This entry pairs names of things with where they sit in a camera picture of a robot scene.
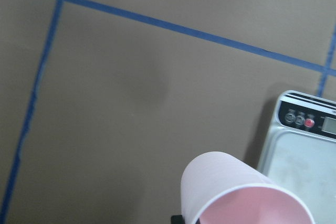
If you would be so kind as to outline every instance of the silver scale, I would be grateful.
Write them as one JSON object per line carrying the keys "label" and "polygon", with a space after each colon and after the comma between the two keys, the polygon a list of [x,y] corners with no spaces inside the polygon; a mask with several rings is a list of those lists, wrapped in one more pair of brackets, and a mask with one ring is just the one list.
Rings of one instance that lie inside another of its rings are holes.
{"label": "silver scale", "polygon": [[257,169],[301,198],[317,224],[335,224],[336,103],[297,91],[283,93]]}

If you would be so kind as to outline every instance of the pink cup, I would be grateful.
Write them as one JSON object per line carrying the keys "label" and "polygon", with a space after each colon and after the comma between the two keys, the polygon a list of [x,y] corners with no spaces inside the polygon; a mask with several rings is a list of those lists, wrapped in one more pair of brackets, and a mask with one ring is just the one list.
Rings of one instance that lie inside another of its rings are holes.
{"label": "pink cup", "polygon": [[185,224],[314,224],[307,206],[250,166],[222,152],[193,159],[181,180]]}

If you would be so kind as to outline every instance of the blue painter's tape line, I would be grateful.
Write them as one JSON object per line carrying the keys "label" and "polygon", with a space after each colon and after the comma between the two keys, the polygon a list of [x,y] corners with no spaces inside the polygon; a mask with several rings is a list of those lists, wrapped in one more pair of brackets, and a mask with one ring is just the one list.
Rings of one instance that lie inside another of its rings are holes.
{"label": "blue painter's tape line", "polygon": [[52,45],[53,40],[54,40],[54,36],[55,36],[55,33],[56,33],[56,28],[57,28],[57,25],[58,25],[59,16],[60,16],[60,13],[61,13],[63,2],[64,2],[64,0],[57,0],[55,10],[54,10],[54,14],[53,14],[53,18],[52,18],[51,23],[50,23],[49,32],[48,32],[48,35],[47,35],[47,38],[46,38],[46,42],[45,42],[45,46],[44,46],[44,49],[43,49],[43,52],[42,52],[42,56],[41,56],[41,59],[40,59],[38,70],[37,70],[37,73],[36,73],[36,76],[35,76],[35,81],[34,81],[33,89],[31,91],[32,93],[31,93],[31,96],[30,96],[29,105],[28,105],[28,108],[27,108],[24,124],[23,124],[22,130],[21,130],[21,133],[20,133],[20,137],[19,137],[19,141],[18,141],[18,145],[17,145],[17,148],[16,148],[14,161],[13,161],[13,165],[12,165],[12,169],[11,169],[11,173],[9,175],[7,188],[6,188],[3,203],[2,203],[2,208],[1,208],[1,213],[0,213],[0,224],[5,223],[6,217],[7,217],[7,214],[8,214],[9,204],[10,204],[10,201],[11,201],[11,198],[12,198],[12,195],[13,195],[13,191],[14,191],[14,187],[15,187],[15,183],[16,183],[16,178],[17,178],[17,174],[18,174],[18,171],[19,171],[20,163],[21,163],[23,145],[24,145],[25,139],[28,135],[28,132],[29,132],[29,129],[30,129],[30,124],[31,124],[32,119],[33,119],[35,104],[36,104],[37,97],[38,97],[39,85],[40,85],[40,82],[42,80],[42,75],[43,75],[43,72],[44,72],[44,68],[46,66],[48,55],[49,55],[50,50],[51,50],[51,45]]}
{"label": "blue painter's tape line", "polygon": [[93,1],[89,1],[89,0],[65,0],[67,2],[73,3],[73,4],[77,4],[77,5],[81,5],[84,7],[88,7],[88,8],[92,8],[92,9],[96,9],[96,10],[100,10],[102,12],[106,12],[106,13],[110,13],[110,14],[114,14],[117,16],[121,16],[124,18],[128,18],[128,19],[132,19],[132,20],[136,20],[139,22],[143,22],[146,24],[150,24],[153,26],[158,26],[164,29],[168,29],[171,31],[176,31],[178,33],[181,34],[186,34],[186,35],[190,35],[196,38],[200,38],[200,39],[204,39],[204,40],[208,40],[208,41],[212,41],[218,44],[222,44],[228,47],[233,47],[233,48],[237,48],[246,52],[251,52],[253,54],[257,54],[260,56],[264,56],[267,58],[271,58],[274,60],[279,60],[282,62],[286,62],[289,64],[293,64],[295,66],[300,66],[303,68],[308,68],[317,72],[322,72],[323,71],[323,66],[315,64],[315,63],[311,63],[308,61],[304,61],[304,60],[300,60],[294,57],[290,57],[290,56],[286,56],[286,55],[282,55],[282,54],[278,54],[276,52],[271,52],[271,51],[267,51],[264,50],[262,48],[258,48],[255,46],[251,46],[242,42],[238,42],[238,41],[234,41],[231,39],[227,39],[221,36],[216,36],[213,34],[209,34],[209,33],[205,33],[203,31],[199,31],[199,30],[195,30],[195,29],[191,29],[188,27],[184,27],[184,26],[180,26],[177,24],[173,24],[170,22],[166,22],[160,19],[156,19],[156,18],[151,18],[148,16],[144,16],[141,14],[137,14],[137,13],[133,13],[127,10],[123,10],[123,9],[119,9],[119,8],[115,8],[112,6],[108,6],[108,5],[104,5],[104,4],[100,4],[97,2],[93,2]]}
{"label": "blue painter's tape line", "polygon": [[321,97],[323,95],[324,89],[326,87],[326,83],[327,83],[327,78],[328,75],[333,73],[333,71],[330,71],[330,67],[331,67],[331,63],[334,57],[334,52],[335,52],[335,46],[336,46],[336,25],[334,27],[334,32],[332,34],[331,37],[331,41],[330,41],[330,46],[329,46],[329,50],[328,50],[328,55],[327,55],[327,59],[326,59],[326,63],[324,65],[323,68],[323,72],[321,75],[321,79],[320,79],[320,83],[317,89],[317,96]]}
{"label": "blue painter's tape line", "polygon": [[328,74],[331,76],[336,76],[336,69],[329,69]]}

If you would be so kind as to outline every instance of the control panel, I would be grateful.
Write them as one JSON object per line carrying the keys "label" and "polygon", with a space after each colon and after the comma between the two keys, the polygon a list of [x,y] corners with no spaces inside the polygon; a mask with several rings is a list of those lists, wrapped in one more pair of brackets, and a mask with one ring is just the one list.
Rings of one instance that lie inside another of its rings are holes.
{"label": "control panel", "polygon": [[281,101],[278,118],[284,126],[336,139],[334,114]]}

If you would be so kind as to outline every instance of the lcd screen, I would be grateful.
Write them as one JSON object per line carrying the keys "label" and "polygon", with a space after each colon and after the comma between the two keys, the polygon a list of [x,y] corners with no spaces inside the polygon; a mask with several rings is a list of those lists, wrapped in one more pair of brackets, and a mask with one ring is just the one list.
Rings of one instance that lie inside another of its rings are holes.
{"label": "lcd screen", "polygon": [[322,126],[322,131],[328,132],[331,134],[336,134],[336,119],[334,118],[325,118],[324,124]]}

